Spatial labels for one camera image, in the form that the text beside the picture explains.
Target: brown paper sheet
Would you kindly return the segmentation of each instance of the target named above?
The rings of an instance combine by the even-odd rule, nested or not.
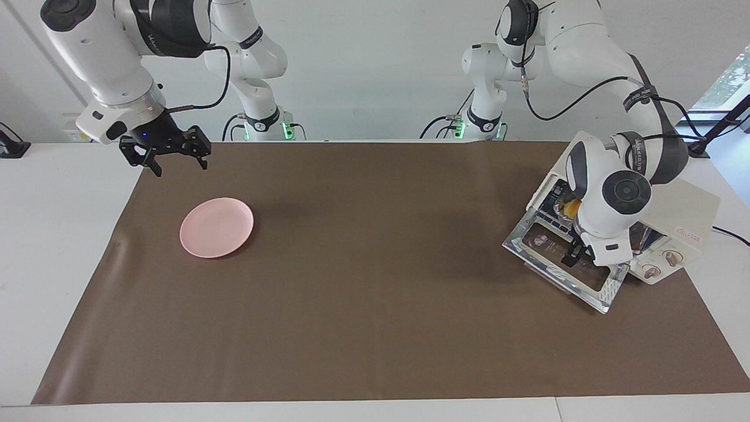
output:
[[[501,244],[564,143],[216,145],[143,173],[34,404],[731,393],[681,272],[600,315]],[[250,242],[193,258],[215,197]]]

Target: white table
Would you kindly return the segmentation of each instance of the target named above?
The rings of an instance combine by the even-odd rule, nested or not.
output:
[[[709,396],[157,404],[28,405],[97,266],[139,171],[113,146],[34,145],[0,161],[0,420],[513,420],[745,421],[750,393]],[[683,179],[722,198],[716,224],[750,237],[750,210],[710,161]],[[750,250],[713,234],[688,272],[750,373]]]

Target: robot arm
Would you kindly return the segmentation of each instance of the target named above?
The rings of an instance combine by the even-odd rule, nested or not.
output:
[[[635,131],[579,142],[568,157],[567,178],[581,200],[577,232],[595,263],[630,261],[628,230],[644,214],[651,185],[669,183],[688,162],[686,145],[654,100],[656,88],[640,62],[609,37],[596,0],[510,0],[497,40],[508,62],[521,68],[520,76],[508,74],[520,79],[527,99],[538,47],[546,48],[552,72],[569,84],[591,88],[613,79],[604,87],[623,102]]]
[[[209,12],[217,28],[235,43],[210,44]],[[142,56],[196,58],[209,52],[209,68],[225,77],[229,64],[213,50],[226,48],[241,64],[232,66],[231,81],[250,126],[276,137],[281,131],[278,139],[285,138],[284,122],[279,119],[284,112],[261,79],[284,74],[287,58],[264,37],[249,0],[46,0],[40,15],[55,48],[94,95],[76,123],[101,143],[119,140],[131,165],[150,167],[160,176],[158,155],[189,155],[206,169],[211,154],[211,144],[199,127],[187,131],[177,127],[159,88],[141,65]]]
[[[209,0],[46,0],[40,15],[49,39],[94,95],[79,128],[101,143],[119,140],[131,165],[157,176],[155,158],[172,153],[206,169],[208,138],[197,126],[177,127],[141,56],[200,56],[210,47],[208,7]]]
[[[521,81],[521,68],[500,52],[497,44],[475,44],[463,54],[463,72],[474,82],[474,98],[461,111],[466,123],[463,136],[483,140],[495,139],[501,126],[508,93],[500,81]],[[542,62],[534,61],[526,71],[532,78],[540,72]]]
[[[276,104],[271,87],[264,81],[286,73],[284,50],[268,37],[249,0],[214,0],[211,4],[216,29],[233,39],[221,43],[232,52],[230,86],[244,108],[245,129],[251,140],[288,139],[291,115]],[[220,52],[207,52],[208,69],[224,78],[226,60]]]

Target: plate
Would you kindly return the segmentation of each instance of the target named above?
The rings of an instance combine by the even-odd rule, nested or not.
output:
[[[221,197],[190,211],[180,228],[180,242],[198,258],[220,258],[244,245],[254,224],[253,212],[246,203]]]

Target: black stand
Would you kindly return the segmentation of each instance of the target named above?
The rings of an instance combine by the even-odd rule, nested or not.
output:
[[[717,136],[722,134],[726,128],[728,128],[732,122],[739,119],[747,109],[750,108],[750,95],[746,96],[737,107],[735,107],[725,118],[723,118],[711,131],[706,135],[706,140],[699,140],[688,144],[688,151],[692,158],[711,158],[706,152],[706,147],[716,139]]]
[[[0,158],[21,158],[30,146],[30,143],[16,142],[0,131]]]

